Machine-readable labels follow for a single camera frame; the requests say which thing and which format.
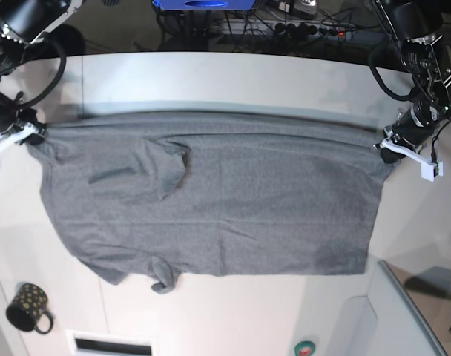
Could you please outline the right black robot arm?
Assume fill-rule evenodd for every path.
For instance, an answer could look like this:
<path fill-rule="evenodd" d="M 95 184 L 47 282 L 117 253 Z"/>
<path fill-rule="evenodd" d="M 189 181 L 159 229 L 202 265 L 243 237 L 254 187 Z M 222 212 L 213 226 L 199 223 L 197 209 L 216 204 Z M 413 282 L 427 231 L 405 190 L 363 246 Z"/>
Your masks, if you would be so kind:
<path fill-rule="evenodd" d="M 82 5 L 82 1 L 0 1 L 0 83 L 3 76 L 36 59 L 59 59 L 54 77 L 34 98 L 25 99 L 18 92 L 10 99 L 0 92 L 0 144 L 7 139 L 31 145 L 44 141 L 47 128 L 34 107 L 61 82 L 68 57 L 85 53 L 82 34 L 65 24 Z"/>

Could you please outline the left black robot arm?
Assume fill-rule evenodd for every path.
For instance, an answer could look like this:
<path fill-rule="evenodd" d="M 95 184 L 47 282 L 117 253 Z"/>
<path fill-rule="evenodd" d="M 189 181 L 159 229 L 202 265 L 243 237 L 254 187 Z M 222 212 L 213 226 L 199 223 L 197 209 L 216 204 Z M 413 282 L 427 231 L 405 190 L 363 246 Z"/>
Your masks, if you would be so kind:
<path fill-rule="evenodd" d="M 371 1 L 370 7 L 385 36 L 369 53 L 369 69 L 385 94 L 412 104 L 384 128 L 384 137 L 413 153 L 431 140 L 431 161 L 436 162 L 436 142 L 451 123 L 451 61 L 441 33 L 451 1 Z M 412 77 L 406 95 L 390 90 L 377 70 L 376 61 L 390 48 Z"/>

